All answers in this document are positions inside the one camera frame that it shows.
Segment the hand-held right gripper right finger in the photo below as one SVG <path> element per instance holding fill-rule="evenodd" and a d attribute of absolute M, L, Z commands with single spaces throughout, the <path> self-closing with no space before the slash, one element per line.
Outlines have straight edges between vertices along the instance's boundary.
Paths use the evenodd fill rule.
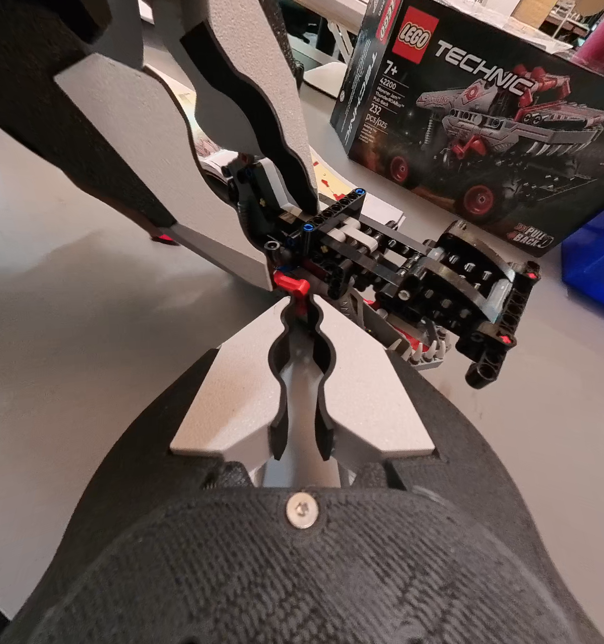
<path fill-rule="evenodd" d="M 391 353 L 320 296 L 308 300 L 317 382 L 314 432 L 323 461 L 349 486 L 367 464 L 429 457 L 436 446 Z"/>

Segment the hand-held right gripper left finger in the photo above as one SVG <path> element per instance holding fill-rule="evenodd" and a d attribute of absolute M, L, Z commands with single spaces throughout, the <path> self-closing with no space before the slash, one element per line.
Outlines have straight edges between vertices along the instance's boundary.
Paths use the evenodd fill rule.
<path fill-rule="evenodd" d="M 289 412 L 282 372 L 290 361 L 292 297 L 285 296 L 218 346 L 170 452 L 241 463 L 263 486 L 266 464 L 287 446 Z"/>

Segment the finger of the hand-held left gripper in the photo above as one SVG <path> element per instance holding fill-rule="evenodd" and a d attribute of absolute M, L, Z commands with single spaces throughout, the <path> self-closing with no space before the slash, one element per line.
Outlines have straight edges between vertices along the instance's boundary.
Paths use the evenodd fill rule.
<path fill-rule="evenodd" d="M 111 22 L 94 52 L 55 82 L 169 214 L 168 237 L 250 285 L 273 290 L 263 251 L 246 237 L 236 210 L 204 179 L 192 131 L 164 79 L 144 62 L 137 1 L 107 1 Z"/>
<path fill-rule="evenodd" d="M 223 148 L 267 157 L 293 203 L 317 212 L 296 79 L 259 1 L 154 1 L 154 26 L 196 92 L 196 120 Z"/>

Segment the toy vehicle model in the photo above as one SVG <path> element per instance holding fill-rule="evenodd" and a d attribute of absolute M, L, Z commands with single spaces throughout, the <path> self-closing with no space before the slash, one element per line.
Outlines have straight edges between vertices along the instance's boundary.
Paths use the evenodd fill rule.
<path fill-rule="evenodd" d="M 241 155 L 221 171 L 277 289 L 283 291 L 274 284 L 276 270 L 308 280 L 308 299 L 317 294 L 421 368 L 443 360 L 451 333 L 470 361 L 467 384 L 479 390 L 496 382 L 541 278 L 538 264 L 503 260 L 460 220 L 420 244 L 391 221 L 363 215 L 367 192 L 360 187 L 308 214 L 266 158 Z"/>

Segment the red toy claw piece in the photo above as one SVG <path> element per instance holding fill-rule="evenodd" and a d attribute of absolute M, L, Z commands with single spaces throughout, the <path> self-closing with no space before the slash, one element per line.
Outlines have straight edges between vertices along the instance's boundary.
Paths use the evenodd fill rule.
<path fill-rule="evenodd" d="M 310 292 L 310 283 L 306 279 L 298 279 L 289 276 L 281 270 L 276 270 L 273 274 L 274 284 L 288 293 L 294 300 L 296 306 L 296 315 L 301 318 L 306 316 L 308 310 L 308 295 Z"/>

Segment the grey desk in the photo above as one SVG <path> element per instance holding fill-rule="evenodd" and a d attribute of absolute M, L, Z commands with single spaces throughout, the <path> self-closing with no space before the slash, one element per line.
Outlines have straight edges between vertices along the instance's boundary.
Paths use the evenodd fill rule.
<path fill-rule="evenodd" d="M 435 387 L 382 344 L 433 439 L 338 486 L 315 442 L 321 374 L 292 298 L 289 435 L 263 486 L 241 463 L 170 452 L 219 345 L 289 294 L 250 285 L 20 153 L 0 190 L 0 386 L 38 397 L 0 438 L 30 496 L 60 501 L 50 563 L 5 643 L 604 643 L 604 590 L 570 590 L 544 500 L 580 502 L 571 545 L 604 573 L 604 324 L 535 285 L 496 382 Z"/>

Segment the instruction booklet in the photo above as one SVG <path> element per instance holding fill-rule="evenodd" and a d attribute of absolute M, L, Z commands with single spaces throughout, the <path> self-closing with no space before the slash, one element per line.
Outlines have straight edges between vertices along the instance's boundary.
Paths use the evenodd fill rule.
<path fill-rule="evenodd" d="M 227 187 L 229 179 L 223 175 L 221 169 L 238 154 L 219 146 L 200 128 L 195 119 L 196 94 L 194 90 L 169 76 L 165 80 L 187 117 L 196 154 L 209 186 L 222 200 L 230 202 L 231 198 Z M 310 155 L 322 204 L 329 205 L 336 202 L 356 188 L 355 184 L 346 180 L 327 164 L 313 147 L 310 147 Z M 394 225 L 400 225 L 404 220 L 402 210 L 371 193 L 367 193 L 364 198 L 362 214 L 382 224 L 391 221 Z"/>

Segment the dark toy set box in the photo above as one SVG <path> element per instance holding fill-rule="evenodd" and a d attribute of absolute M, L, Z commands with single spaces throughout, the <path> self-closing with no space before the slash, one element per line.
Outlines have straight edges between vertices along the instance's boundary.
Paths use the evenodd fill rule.
<path fill-rule="evenodd" d="M 330 124 L 348 157 L 543 256 L 604 210 L 604 77 L 442 1 L 371 1 Z"/>

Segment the blue plastic bin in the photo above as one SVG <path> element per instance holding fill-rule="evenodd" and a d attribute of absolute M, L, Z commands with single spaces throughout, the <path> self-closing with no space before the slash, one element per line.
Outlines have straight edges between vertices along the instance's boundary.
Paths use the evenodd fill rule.
<path fill-rule="evenodd" d="M 604 210 L 562 242 L 562 280 L 604 305 Z"/>

